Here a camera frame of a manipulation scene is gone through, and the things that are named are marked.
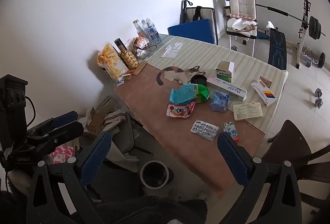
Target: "tiled floor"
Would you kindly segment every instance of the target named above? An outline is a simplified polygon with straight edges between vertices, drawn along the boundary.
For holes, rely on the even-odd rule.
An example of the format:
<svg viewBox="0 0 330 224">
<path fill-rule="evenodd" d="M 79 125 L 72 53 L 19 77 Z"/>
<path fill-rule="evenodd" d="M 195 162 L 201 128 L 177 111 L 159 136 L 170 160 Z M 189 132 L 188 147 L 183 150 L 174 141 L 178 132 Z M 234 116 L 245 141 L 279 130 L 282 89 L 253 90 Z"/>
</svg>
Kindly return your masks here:
<svg viewBox="0 0 330 224">
<path fill-rule="evenodd" d="M 241 38 L 237 37 L 237 41 L 232 37 L 232 46 L 237 46 L 239 52 L 251 55 L 252 42 L 243 45 Z M 229 40 L 227 36 L 219 39 L 219 45 L 229 48 Z M 254 57 L 261 61 L 268 61 L 269 42 L 266 40 L 256 40 Z M 316 66 L 307 68 L 301 63 L 300 69 L 297 70 L 294 56 L 287 54 L 289 76 L 284 86 L 282 98 L 280 100 L 278 110 L 270 126 L 268 133 L 261 144 L 257 155 L 263 156 L 269 147 L 267 139 L 273 137 L 282 127 L 286 119 L 291 120 L 302 132 L 308 141 L 312 152 L 315 152 L 328 144 L 330 144 L 330 71 L 325 68 L 319 69 Z M 322 99 L 324 105 L 320 109 L 316 109 L 314 105 L 314 91 L 319 87 L 323 90 Z M 136 155 L 141 159 L 140 167 L 149 160 L 163 161 L 174 172 L 173 181 L 159 190 L 150 190 L 149 195 L 167 196 L 168 191 L 172 188 L 179 188 L 183 193 L 184 200 L 196 198 L 200 191 L 208 191 L 205 183 L 199 179 L 194 173 L 189 171 L 175 157 L 168 154 L 165 149 L 149 134 L 142 134 L 137 138 L 136 144 L 146 148 L 154 153 L 154 156 L 141 153 L 134 150 L 132 155 Z M 326 154 L 313 162 L 330 161 L 330 153 Z M 312 195 L 314 197 L 325 199 L 330 192 L 330 185 L 312 181 L 299 181 L 300 191 Z M 254 220 L 262 207 L 266 197 L 269 184 L 265 184 L 259 200 L 248 219 L 248 222 Z M 228 210 L 234 204 L 242 191 L 242 187 L 238 184 L 233 185 L 225 196 L 218 200 L 215 196 L 207 201 L 209 209 L 207 214 L 207 224 L 216 224 L 226 215 Z M 312 218 L 311 210 L 315 208 L 302 203 L 303 223 L 308 223 Z"/>
</svg>

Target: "blue plastic wrapper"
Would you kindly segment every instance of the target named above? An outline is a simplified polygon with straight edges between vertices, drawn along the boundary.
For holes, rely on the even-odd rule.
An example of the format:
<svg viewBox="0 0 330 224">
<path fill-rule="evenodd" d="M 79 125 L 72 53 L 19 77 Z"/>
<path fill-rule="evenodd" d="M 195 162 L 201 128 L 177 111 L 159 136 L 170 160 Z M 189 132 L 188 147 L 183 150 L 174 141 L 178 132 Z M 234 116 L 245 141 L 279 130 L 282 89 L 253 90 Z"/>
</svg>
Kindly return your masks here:
<svg viewBox="0 0 330 224">
<path fill-rule="evenodd" d="M 212 103 L 210 109 L 213 111 L 226 111 L 228 108 L 229 94 L 222 93 L 220 91 L 213 92 Z"/>
</svg>

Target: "cat illustration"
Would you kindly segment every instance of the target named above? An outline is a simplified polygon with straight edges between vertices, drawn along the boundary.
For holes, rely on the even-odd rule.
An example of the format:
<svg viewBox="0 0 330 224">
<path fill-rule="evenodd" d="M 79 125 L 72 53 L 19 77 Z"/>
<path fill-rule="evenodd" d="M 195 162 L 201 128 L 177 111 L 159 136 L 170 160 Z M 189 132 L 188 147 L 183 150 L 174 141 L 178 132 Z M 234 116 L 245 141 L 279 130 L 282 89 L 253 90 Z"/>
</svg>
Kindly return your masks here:
<svg viewBox="0 0 330 224">
<path fill-rule="evenodd" d="M 164 82 L 161 80 L 161 75 L 168 81 L 176 80 L 179 84 L 187 84 L 190 78 L 196 74 L 205 75 L 205 72 L 199 71 L 200 66 L 195 66 L 188 70 L 180 69 L 176 66 L 166 67 L 157 74 L 157 83 L 162 86 Z"/>
</svg>

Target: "trash can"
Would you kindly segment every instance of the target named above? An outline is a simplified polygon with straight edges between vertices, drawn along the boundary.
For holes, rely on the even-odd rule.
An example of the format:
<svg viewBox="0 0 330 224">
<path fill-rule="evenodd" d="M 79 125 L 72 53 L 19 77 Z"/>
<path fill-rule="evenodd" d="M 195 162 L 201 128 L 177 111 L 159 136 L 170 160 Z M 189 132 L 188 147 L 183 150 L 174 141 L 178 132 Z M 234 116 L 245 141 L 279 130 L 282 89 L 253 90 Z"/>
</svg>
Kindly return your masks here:
<svg viewBox="0 0 330 224">
<path fill-rule="evenodd" d="M 149 161 L 140 172 L 142 183 L 149 189 L 159 189 L 173 180 L 171 169 L 160 161 Z"/>
</svg>

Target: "gold bottle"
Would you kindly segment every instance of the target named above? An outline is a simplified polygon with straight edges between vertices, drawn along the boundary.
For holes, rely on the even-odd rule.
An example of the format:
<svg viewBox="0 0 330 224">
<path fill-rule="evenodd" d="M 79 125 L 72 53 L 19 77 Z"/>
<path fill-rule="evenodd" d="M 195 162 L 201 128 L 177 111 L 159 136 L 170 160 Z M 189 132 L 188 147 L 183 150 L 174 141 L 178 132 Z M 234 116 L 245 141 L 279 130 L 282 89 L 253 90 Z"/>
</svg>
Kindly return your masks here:
<svg viewBox="0 0 330 224">
<path fill-rule="evenodd" d="M 126 65 L 129 69 L 135 69 L 139 62 L 136 57 L 133 55 L 131 51 L 129 51 L 121 41 L 121 39 L 116 39 L 114 43 L 118 46 L 119 50 L 121 51 L 121 58 L 125 61 Z"/>
</svg>

